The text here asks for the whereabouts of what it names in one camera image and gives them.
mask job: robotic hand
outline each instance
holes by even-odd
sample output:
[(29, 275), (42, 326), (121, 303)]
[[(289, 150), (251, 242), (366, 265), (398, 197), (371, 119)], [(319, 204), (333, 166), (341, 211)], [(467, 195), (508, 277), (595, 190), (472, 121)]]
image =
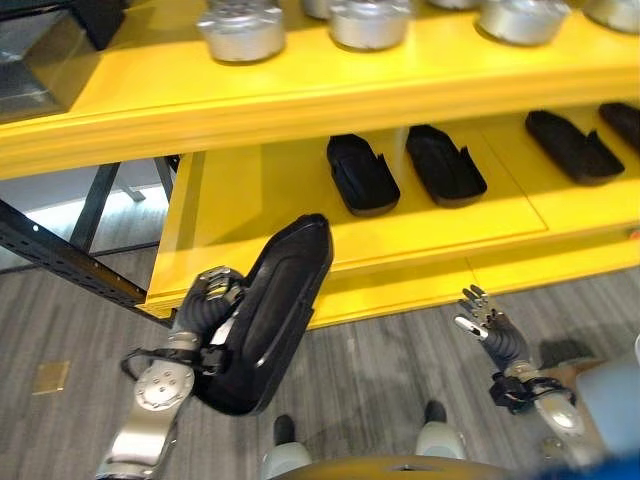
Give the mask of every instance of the robotic hand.
[(591, 465), (601, 460), (602, 452), (586, 438), (573, 392), (533, 367), (529, 346), (520, 330), (486, 292), (475, 285), (470, 289), (463, 289), (466, 299), (459, 303), (473, 320), (460, 314), (454, 321), (480, 340), (499, 370), (493, 375), (494, 384), (489, 390), (494, 403), (507, 407), (512, 414), (535, 406), (566, 447), (567, 460), (572, 465)]
[[(136, 349), (122, 369), (136, 380), (133, 406), (95, 478), (152, 480), (176, 443), (191, 393), (230, 415), (268, 405), (313, 313), (333, 258), (321, 215), (305, 215), (274, 235), (246, 277), (228, 267), (196, 276), (166, 342)], [(130, 361), (153, 363), (139, 376)]]
[[(153, 351), (136, 349), (122, 361), (122, 369), (136, 380), (129, 419), (116, 436), (97, 479), (141, 480), (157, 478), (176, 441), (176, 420), (194, 386), (195, 372), (213, 375), (216, 362), (206, 365), (211, 347), (200, 347), (218, 331), (244, 294), (242, 276), (218, 267), (198, 275), (176, 315), (167, 341)], [(130, 361), (153, 359), (139, 378)]]

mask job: gray carpet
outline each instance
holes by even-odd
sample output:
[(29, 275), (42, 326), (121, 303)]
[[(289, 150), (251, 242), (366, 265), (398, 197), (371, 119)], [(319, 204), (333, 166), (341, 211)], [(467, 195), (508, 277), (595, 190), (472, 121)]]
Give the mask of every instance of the gray carpet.
[[(106, 263), (146, 286), (155, 251)], [(573, 338), (609, 359), (640, 331), (640, 269), (498, 298), (533, 345)], [(40, 271), (0, 276), (0, 478), (92, 478), (132, 398), (118, 369), (129, 349), (166, 331)], [(448, 408), (469, 456), (510, 468), (540, 463), (547, 431), (487, 393), (492, 365), (443, 306), (307, 333), (276, 397), (259, 417), (231, 418), (193, 400), (164, 478), (256, 478), (274, 419), (289, 413), (315, 459), (412, 453), (430, 398)], [(41, 362), (71, 361), (62, 393), (31, 396)]]

